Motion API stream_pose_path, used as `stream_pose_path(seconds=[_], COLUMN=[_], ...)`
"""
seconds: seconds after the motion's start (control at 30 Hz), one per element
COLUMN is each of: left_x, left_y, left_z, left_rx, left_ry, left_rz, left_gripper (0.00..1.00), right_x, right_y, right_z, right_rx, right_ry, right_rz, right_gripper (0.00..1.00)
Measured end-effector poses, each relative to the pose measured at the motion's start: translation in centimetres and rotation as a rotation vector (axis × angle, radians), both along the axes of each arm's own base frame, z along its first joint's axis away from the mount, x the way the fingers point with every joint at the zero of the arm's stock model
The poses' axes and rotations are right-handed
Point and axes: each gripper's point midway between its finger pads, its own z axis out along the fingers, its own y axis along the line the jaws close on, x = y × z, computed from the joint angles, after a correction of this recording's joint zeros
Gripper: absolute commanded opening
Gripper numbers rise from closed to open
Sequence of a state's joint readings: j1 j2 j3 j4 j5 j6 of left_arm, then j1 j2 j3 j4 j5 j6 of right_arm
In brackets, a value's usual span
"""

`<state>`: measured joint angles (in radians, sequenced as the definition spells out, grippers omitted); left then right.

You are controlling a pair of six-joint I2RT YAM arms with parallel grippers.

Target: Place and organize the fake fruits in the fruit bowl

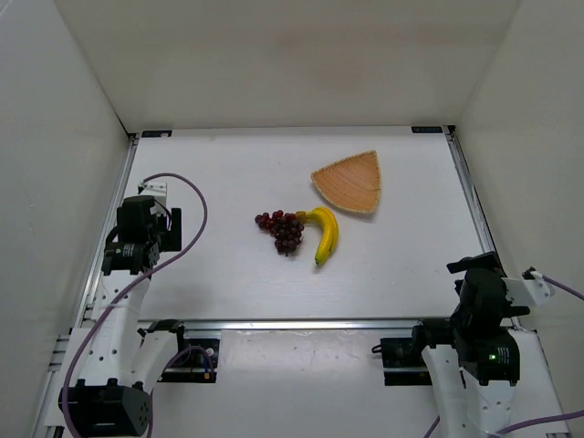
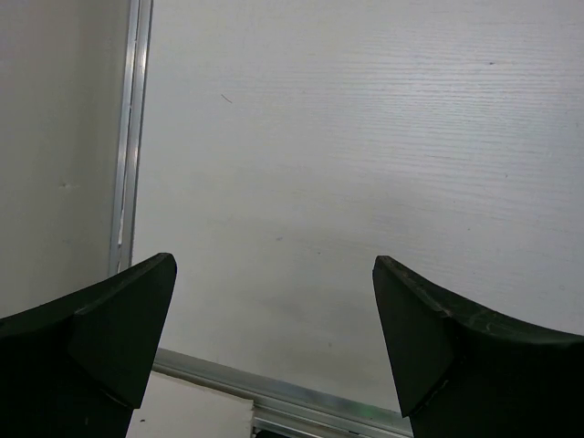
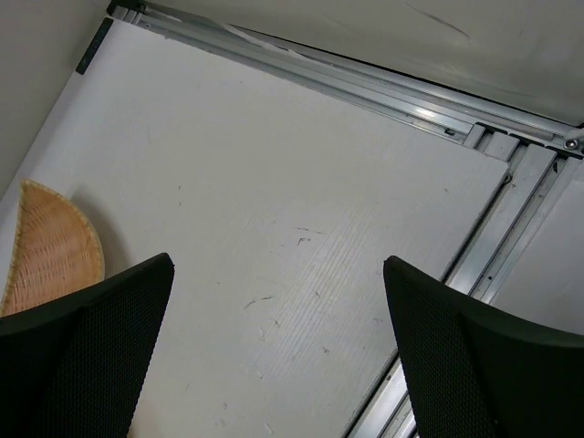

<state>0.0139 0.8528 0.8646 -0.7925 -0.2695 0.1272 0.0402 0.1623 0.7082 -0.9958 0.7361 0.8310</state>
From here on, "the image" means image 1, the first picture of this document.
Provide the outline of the dark red fake grapes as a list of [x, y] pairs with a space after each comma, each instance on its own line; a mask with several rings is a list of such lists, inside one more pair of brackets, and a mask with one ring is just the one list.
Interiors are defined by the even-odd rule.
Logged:
[[274, 246], [280, 255], [294, 254], [302, 243], [305, 226], [300, 214], [285, 213], [282, 210], [271, 214], [264, 212], [255, 216], [255, 224], [273, 237]]

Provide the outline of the yellow fake banana bunch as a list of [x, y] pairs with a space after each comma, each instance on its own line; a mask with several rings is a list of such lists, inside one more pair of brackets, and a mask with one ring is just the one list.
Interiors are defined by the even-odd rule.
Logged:
[[336, 216], [327, 207], [316, 207], [310, 212], [297, 211], [296, 217], [302, 224], [316, 224], [321, 230], [321, 238], [315, 253], [315, 263], [322, 266], [335, 252], [339, 242], [339, 224]]

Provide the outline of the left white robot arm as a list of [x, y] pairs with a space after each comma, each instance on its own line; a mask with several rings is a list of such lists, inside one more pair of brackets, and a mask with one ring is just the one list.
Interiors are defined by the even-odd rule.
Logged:
[[175, 335], [139, 329], [151, 271], [164, 252], [182, 248], [182, 211], [163, 194], [127, 197], [106, 237], [99, 317], [66, 372], [58, 407], [74, 437], [141, 437], [151, 425], [158, 354]]

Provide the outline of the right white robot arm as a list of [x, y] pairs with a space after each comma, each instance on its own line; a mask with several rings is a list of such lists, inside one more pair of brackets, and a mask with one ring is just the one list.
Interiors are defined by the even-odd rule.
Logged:
[[510, 423], [520, 380], [519, 347], [502, 322], [530, 310], [508, 297], [494, 252], [447, 269], [464, 273], [454, 286], [458, 305], [448, 319], [424, 319], [414, 327], [413, 351], [430, 374], [442, 436], [493, 437]]

